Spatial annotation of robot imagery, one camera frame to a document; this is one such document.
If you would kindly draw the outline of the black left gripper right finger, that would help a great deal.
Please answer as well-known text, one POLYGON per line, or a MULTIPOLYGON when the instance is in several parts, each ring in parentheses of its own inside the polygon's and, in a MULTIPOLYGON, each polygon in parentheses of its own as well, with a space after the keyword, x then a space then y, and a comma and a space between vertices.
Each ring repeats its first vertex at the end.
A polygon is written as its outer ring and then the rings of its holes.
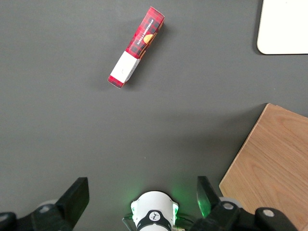
POLYGON ((254 214, 234 202, 222 201, 206 176, 197 177, 197 202, 202 214, 192 231, 296 231, 297 228, 280 210, 257 208, 254 214))

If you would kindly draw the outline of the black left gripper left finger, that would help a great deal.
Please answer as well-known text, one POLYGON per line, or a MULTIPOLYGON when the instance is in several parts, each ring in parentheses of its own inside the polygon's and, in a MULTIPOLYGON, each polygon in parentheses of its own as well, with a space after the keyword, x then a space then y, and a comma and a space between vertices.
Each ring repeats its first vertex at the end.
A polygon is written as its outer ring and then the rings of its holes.
POLYGON ((87 177, 80 177, 58 200, 41 203, 28 215, 1 212, 2 231, 72 231, 90 200, 87 177))

